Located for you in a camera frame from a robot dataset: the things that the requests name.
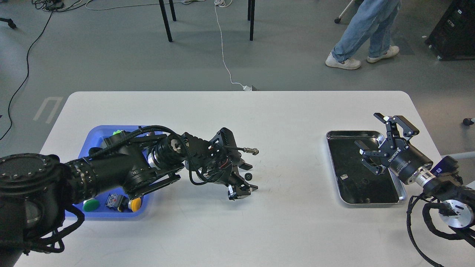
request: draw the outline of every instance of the white cable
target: white cable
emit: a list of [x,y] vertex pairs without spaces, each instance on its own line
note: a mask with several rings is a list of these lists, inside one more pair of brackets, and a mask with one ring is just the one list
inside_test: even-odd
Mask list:
[[226,4],[225,0],[214,0],[214,5],[219,6],[220,8],[227,8],[232,2],[233,0],[231,0],[229,4]]
[[241,85],[242,88],[244,88],[244,85],[242,85],[242,84],[240,84],[240,83],[235,83],[235,82],[233,82],[233,79],[232,79],[232,77],[231,77],[231,72],[229,71],[228,67],[226,66],[226,62],[224,62],[223,31],[221,30],[221,26],[219,25],[218,12],[216,11],[216,6],[218,6],[218,5],[216,5],[216,1],[217,1],[217,0],[214,1],[214,2],[215,2],[214,12],[216,13],[216,21],[218,22],[219,32],[220,32],[220,34],[221,34],[221,53],[222,53],[222,55],[223,55],[224,67],[226,68],[226,70],[227,70],[228,73],[229,73],[229,80],[231,81],[231,83],[232,83],[232,84],[235,84],[235,85]]
[[[141,4],[141,5],[131,5],[131,6],[120,6],[120,7],[113,7],[113,8],[106,8],[106,9],[92,9],[92,8],[89,8],[87,5],[92,2],[93,0],[89,0],[87,1],[85,7],[89,10],[113,10],[113,9],[120,9],[120,8],[130,8],[130,7],[141,7],[141,6],[153,6],[153,5],[160,5],[160,3],[153,3],[153,4]],[[189,5],[193,2],[204,2],[206,0],[182,0],[180,2],[173,2],[174,4],[184,4],[184,5]]]
[[82,1],[83,1],[83,0],[78,0],[78,1],[76,1],[74,4],[72,4],[71,6],[65,7],[65,8],[61,8],[61,9],[58,9],[58,10],[56,10],[56,11],[61,11],[61,10],[70,9],[70,8],[73,7],[73,6],[79,5]]
[[206,1],[206,0],[182,0],[181,3],[182,3],[183,5],[189,5],[189,4],[193,3],[193,2],[204,2],[204,1]]

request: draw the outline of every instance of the gray floor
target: gray floor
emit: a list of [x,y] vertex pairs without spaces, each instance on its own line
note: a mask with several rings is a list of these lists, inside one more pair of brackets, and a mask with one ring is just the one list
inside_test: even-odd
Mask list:
[[[153,1],[94,1],[91,7]],[[475,61],[438,61],[424,44],[449,0],[404,1],[392,39],[401,53],[356,71],[328,68],[324,61],[356,7],[339,25],[333,19],[347,0],[257,0],[254,41],[248,40],[247,1],[218,9],[225,59],[233,79],[258,90],[401,90],[413,100],[442,155],[475,151]],[[76,91],[234,91],[221,61],[212,0],[175,4],[174,42],[166,38],[158,5],[55,13],[29,56],[30,77],[12,102],[14,125],[0,141],[0,156],[40,151],[60,108]],[[29,1],[0,3],[0,15],[18,29],[0,24],[0,134],[8,126],[8,101],[26,75],[26,53],[49,13]],[[365,59],[368,44],[355,55]],[[51,99],[39,113],[42,103]],[[58,112],[48,116],[59,102]],[[398,101],[398,99],[381,99]],[[147,105],[159,105],[150,100]],[[246,106],[235,103],[245,112]],[[92,110],[78,110],[94,115]],[[473,181],[474,159],[460,161],[465,182]]]

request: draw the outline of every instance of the jeans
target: jeans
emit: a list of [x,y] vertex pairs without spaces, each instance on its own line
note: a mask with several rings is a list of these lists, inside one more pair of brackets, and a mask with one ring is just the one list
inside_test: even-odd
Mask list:
[[380,57],[390,46],[390,30],[401,8],[401,0],[366,0],[352,18],[333,57],[343,62],[352,57],[370,39],[369,57]]

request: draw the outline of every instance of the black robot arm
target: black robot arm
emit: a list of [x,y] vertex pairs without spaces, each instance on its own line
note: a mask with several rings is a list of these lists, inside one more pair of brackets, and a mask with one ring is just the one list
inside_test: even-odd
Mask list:
[[[428,203],[422,212],[429,230],[449,240],[463,239],[475,247],[475,231],[471,229],[475,225],[475,190],[462,186],[457,161],[447,156],[432,168],[433,162],[409,141],[419,134],[414,125],[403,116],[390,117],[380,113],[375,113],[374,116],[386,125],[387,138],[377,151],[370,150],[361,141],[355,141],[355,144],[360,149],[362,164],[374,174],[380,175],[389,169],[404,184],[416,182],[423,188],[423,193],[413,196],[408,205],[408,232],[418,252],[432,265],[440,266],[419,250],[410,230],[412,208],[417,200],[430,198],[432,200],[426,200]],[[399,134],[398,125],[403,129],[403,136]],[[447,234],[437,230],[429,214],[431,209],[437,209],[440,218],[455,233]]]
[[[222,128],[210,140],[189,133],[178,135],[163,126],[119,131],[104,139],[89,155],[60,163],[55,155],[16,154],[0,159],[0,260],[13,266],[22,252],[62,252],[62,238],[84,221],[73,204],[122,187],[129,199],[142,197],[180,179],[185,165],[194,184],[208,182],[228,187],[230,200],[258,189],[239,175],[252,165],[239,150],[256,155],[257,149],[236,147],[233,133]],[[194,182],[191,172],[203,181]],[[77,222],[63,226],[65,211]],[[51,237],[42,238],[48,233]]]

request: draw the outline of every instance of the yellow button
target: yellow button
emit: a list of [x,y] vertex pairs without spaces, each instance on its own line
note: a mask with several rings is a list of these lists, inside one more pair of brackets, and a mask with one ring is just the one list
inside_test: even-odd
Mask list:
[[132,212],[138,211],[141,206],[142,206],[142,199],[140,198],[136,198],[134,200],[129,201],[129,209]]

